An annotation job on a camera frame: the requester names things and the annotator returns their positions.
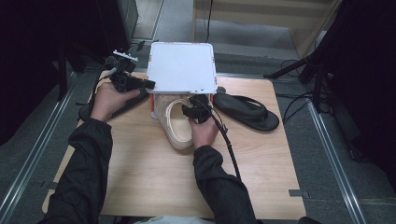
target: person's right arm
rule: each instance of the person's right arm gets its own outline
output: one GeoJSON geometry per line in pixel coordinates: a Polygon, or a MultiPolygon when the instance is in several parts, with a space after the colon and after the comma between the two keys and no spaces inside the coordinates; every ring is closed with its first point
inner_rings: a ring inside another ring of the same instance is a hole
{"type": "Polygon", "coordinates": [[[190,119],[194,143],[194,173],[198,189],[221,223],[257,223],[253,207],[244,183],[234,175],[228,175],[221,167],[221,154],[211,145],[218,127],[210,118],[203,124],[190,119]]]}

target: hand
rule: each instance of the hand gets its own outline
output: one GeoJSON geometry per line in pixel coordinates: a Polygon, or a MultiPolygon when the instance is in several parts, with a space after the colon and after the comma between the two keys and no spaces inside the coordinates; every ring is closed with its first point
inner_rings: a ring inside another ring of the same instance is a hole
{"type": "Polygon", "coordinates": [[[140,94],[140,90],[118,92],[111,82],[103,83],[95,96],[91,118],[107,122],[113,113],[125,106],[125,103],[140,94]]]}
{"type": "Polygon", "coordinates": [[[189,123],[195,149],[206,145],[212,146],[219,132],[219,128],[213,118],[210,117],[202,124],[197,123],[194,119],[189,119],[189,123]]]}

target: wooden furniture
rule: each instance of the wooden furniture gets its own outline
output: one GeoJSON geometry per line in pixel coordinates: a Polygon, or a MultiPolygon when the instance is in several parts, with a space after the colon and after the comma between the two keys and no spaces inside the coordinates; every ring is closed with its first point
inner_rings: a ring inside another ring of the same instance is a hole
{"type": "MultiPolygon", "coordinates": [[[[341,0],[216,0],[211,20],[289,27],[297,52],[303,58],[314,47],[321,31],[332,24],[340,3],[341,0]]],[[[210,0],[194,0],[192,41],[196,20],[207,20],[209,10],[210,0]]]]}
{"type": "MultiPolygon", "coordinates": [[[[217,81],[228,93],[256,99],[280,117],[269,80],[217,77],[217,81]]],[[[290,189],[299,189],[299,184],[282,123],[270,133],[257,133],[220,115],[229,128],[227,135],[256,217],[299,219],[305,216],[303,199],[290,196],[290,189]]],[[[160,122],[150,116],[150,100],[109,124],[113,127],[114,146],[102,215],[213,217],[195,183],[193,148],[171,147],[160,122]]],[[[222,154],[225,171],[234,175],[221,134],[213,147],[222,154]]],[[[54,182],[59,181],[73,150],[67,149],[54,182]]],[[[50,190],[43,204],[44,212],[52,193],[50,190]]]]}

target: slipper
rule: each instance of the slipper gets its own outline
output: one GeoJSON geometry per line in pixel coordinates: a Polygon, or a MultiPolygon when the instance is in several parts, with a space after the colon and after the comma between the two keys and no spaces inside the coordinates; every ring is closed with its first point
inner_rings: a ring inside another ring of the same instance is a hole
{"type": "Polygon", "coordinates": [[[225,115],[249,128],[270,132],[279,125],[279,118],[265,106],[251,98],[218,92],[213,95],[213,106],[225,115]]]}
{"type": "MultiPolygon", "coordinates": [[[[149,93],[146,91],[146,88],[140,88],[140,93],[135,97],[130,100],[128,100],[125,103],[125,106],[118,111],[116,111],[111,118],[115,118],[116,116],[119,116],[126,111],[130,110],[131,108],[135,107],[136,105],[140,104],[144,100],[149,98],[149,93]]],[[[80,119],[83,121],[86,121],[90,117],[90,106],[91,106],[91,101],[89,101],[87,104],[82,106],[79,111],[78,111],[78,116],[80,119]]]]}

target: person's left hand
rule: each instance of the person's left hand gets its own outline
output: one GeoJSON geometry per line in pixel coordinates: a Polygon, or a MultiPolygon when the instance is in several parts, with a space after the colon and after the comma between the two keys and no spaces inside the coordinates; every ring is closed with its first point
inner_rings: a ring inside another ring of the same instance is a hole
{"type": "Polygon", "coordinates": [[[113,113],[139,94],[140,90],[118,92],[111,82],[105,82],[97,90],[91,118],[107,122],[113,113]]]}

